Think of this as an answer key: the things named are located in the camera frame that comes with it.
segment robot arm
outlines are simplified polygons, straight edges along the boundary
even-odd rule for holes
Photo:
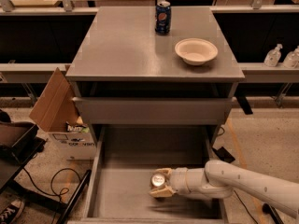
[[[199,169],[158,169],[151,178],[150,195],[223,199],[233,188],[268,203],[299,223],[299,184],[238,168],[224,161],[208,161]]]

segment cardboard box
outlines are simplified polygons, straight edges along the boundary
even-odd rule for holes
[[[49,135],[66,159],[93,159],[96,147],[92,135],[66,131],[66,123],[75,124],[78,119],[73,98],[71,85],[57,68],[29,117]]]

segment white spray bottle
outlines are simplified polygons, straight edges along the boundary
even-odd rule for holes
[[[282,49],[281,44],[277,44],[274,49],[271,49],[264,59],[264,64],[271,67],[277,66],[278,61],[281,57],[280,49]]]
[[[295,68],[298,64],[299,64],[299,46],[294,51],[288,53],[282,65],[287,68]]]

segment white bowl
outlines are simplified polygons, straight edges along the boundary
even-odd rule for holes
[[[214,44],[203,39],[190,38],[177,42],[176,54],[181,57],[185,63],[191,65],[202,65],[210,60],[213,60],[218,49]]]

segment concrete floor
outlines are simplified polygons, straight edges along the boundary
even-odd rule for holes
[[[226,147],[235,156],[236,161],[233,164],[236,166],[299,183],[299,98],[286,97],[284,108],[277,108],[269,97],[249,98],[249,103],[254,114],[246,116],[234,101],[230,117],[223,125],[225,134],[218,137],[214,147]],[[28,118],[31,111],[28,99],[0,98],[0,108],[7,111],[13,121],[31,121]],[[38,131],[37,136],[48,138],[42,131]],[[73,168],[83,176],[91,167],[91,161],[65,160],[57,147],[48,141],[45,150],[32,159],[26,169],[41,189],[51,192],[50,180],[60,169]],[[24,187],[36,190],[24,171],[20,172],[16,179]],[[77,183],[74,173],[65,172],[57,176],[53,186],[56,191],[64,187],[70,189],[64,196],[64,201],[67,202]],[[70,220],[79,220],[82,217],[86,191],[87,189],[71,213]],[[274,223],[268,215],[263,214],[262,202],[243,191],[236,190],[236,192],[258,223]],[[15,198],[17,197],[12,192],[3,192],[0,195],[0,210]],[[254,223],[235,194],[224,203],[229,223]],[[280,212],[279,214],[285,224],[295,223],[294,219]],[[52,223],[53,216],[53,212],[28,203],[16,223]]]

